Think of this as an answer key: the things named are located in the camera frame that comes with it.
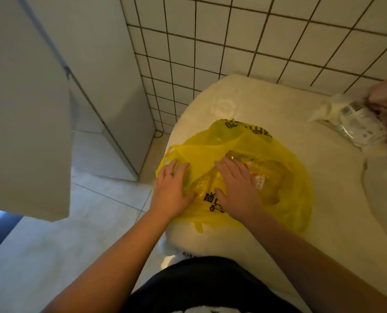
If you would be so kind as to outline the person's right hand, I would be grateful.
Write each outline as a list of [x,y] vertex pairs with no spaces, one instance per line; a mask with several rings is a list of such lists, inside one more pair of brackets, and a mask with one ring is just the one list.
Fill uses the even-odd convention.
[[248,226],[262,210],[261,201],[258,192],[248,191],[246,178],[250,172],[241,163],[236,162],[241,167],[241,180],[233,183],[226,183],[223,179],[223,158],[214,162],[225,185],[225,190],[222,189],[222,191],[228,198],[227,205],[221,205],[221,207],[230,217]]

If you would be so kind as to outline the person's left hand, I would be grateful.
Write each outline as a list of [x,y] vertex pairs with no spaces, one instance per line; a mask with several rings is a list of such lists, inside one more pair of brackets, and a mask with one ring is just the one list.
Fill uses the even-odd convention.
[[183,206],[183,197],[192,193],[183,190],[184,175],[190,163],[177,163],[175,168],[175,180],[164,182],[164,166],[160,169],[155,181],[158,181],[158,189],[152,197],[149,210],[160,219],[168,223],[180,216],[187,207]]

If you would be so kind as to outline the yellow plastic bag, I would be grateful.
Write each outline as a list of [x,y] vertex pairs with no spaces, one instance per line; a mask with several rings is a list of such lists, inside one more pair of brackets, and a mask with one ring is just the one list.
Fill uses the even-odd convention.
[[[228,151],[278,161],[291,172],[286,188],[281,190],[280,202],[262,206],[279,223],[295,234],[302,235],[309,224],[313,203],[310,178],[295,154],[260,126],[233,119],[216,120],[207,130],[191,136],[184,143],[168,147],[155,173],[158,174],[164,165],[175,158],[179,164],[189,162],[183,190],[190,193],[191,183],[215,167],[214,162],[220,161]],[[239,226],[239,222],[228,216],[219,204],[214,192],[215,187],[225,190],[218,171],[208,199],[203,201],[196,198],[175,221],[192,223],[200,234],[204,233],[205,226],[213,229]]]

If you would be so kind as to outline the person's left forearm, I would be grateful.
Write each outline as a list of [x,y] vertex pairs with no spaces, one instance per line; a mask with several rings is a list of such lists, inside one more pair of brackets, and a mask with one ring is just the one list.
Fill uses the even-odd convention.
[[118,313],[176,213],[150,208],[41,313]]

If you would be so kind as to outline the person's right forearm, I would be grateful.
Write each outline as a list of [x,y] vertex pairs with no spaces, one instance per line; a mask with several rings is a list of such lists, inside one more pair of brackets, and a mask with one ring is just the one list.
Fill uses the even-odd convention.
[[387,296],[260,209],[241,223],[316,313],[387,313]]

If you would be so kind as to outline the clear plastic bottle red label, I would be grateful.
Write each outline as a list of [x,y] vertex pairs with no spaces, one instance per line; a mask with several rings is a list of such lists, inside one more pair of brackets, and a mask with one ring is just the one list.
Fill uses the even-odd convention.
[[259,159],[245,154],[228,151],[229,160],[238,161],[254,176],[256,188],[263,206],[275,205],[281,200],[281,190],[286,188],[291,172],[280,162]]

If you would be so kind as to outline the cream textured table cover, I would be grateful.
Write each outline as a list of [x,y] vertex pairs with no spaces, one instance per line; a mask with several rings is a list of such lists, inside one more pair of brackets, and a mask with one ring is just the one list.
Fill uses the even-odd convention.
[[[216,120],[260,126],[297,155],[311,179],[314,203],[305,240],[387,296],[387,235],[371,214],[361,184],[364,155],[326,126],[307,122],[326,96],[242,75],[229,75],[194,99],[168,147]],[[311,310],[263,247],[242,226],[234,229],[174,222],[159,240],[165,256],[222,256],[236,261],[299,310]]]

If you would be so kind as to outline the black shirt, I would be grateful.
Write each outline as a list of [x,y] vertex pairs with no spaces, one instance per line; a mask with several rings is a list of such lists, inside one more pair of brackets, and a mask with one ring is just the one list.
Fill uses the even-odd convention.
[[190,258],[151,277],[120,313],[302,313],[228,258]]

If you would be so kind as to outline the white refrigerator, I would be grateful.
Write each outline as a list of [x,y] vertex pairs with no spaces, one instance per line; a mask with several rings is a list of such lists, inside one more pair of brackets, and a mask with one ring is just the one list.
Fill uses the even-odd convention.
[[68,78],[72,167],[137,181],[155,126],[120,0],[18,0]]

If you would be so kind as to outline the clear plastic package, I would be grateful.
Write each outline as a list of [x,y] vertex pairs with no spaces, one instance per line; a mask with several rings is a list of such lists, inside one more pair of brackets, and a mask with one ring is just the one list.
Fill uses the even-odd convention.
[[318,122],[332,129],[362,152],[387,152],[387,129],[360,100],[343,94],[328,97],[308,122]]

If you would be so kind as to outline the grey cloth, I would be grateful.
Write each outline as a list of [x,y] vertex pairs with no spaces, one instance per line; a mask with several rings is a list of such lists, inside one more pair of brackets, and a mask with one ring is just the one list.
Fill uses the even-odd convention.
[[387,235],[387,156],[365,161],[362,185],[371,213]]

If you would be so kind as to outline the white cabinet door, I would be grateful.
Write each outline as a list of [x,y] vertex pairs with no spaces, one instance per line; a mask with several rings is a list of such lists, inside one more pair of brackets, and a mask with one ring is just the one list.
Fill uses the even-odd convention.
[[66,72],[18,0],[0,0],[0,210],[69,216],[72,130]]

